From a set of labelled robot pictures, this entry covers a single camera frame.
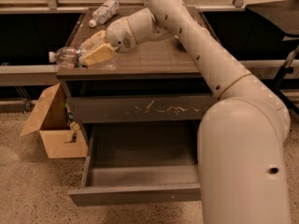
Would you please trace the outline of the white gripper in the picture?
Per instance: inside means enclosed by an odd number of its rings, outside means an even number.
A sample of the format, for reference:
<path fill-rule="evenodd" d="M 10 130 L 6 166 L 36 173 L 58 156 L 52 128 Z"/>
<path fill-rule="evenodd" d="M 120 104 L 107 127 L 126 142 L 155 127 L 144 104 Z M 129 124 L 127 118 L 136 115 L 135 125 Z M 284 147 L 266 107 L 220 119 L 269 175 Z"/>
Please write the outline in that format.
<path fill-rule="evenodd" d="M 106 43 L 107 40 L 120 53 L 128 52 L 136 47 L 135 36 L 127 17 L 113 21 L 106 31 L 101 30 L 86 39 L 80 45 L 85 49 L 79 58 L 80 63 L 84 66 L 91 66 L 111 59 L 115 51 Z"/>

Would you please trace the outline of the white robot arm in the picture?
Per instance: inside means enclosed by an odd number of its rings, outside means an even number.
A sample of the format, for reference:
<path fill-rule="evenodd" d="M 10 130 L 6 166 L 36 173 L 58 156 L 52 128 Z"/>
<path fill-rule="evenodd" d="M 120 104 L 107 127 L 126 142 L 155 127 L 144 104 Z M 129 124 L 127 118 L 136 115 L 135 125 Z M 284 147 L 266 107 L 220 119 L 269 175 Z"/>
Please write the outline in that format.
<path fill-rule="evenodd" d="M 85 65 L 137 44 L 175 35 L 218 102 L 198 132 L 205 224 L 292 224 L 283 143 L 287 107 L 260 79 L 193 20 L 182 0 L 149 0 L 83 42 Z"/>

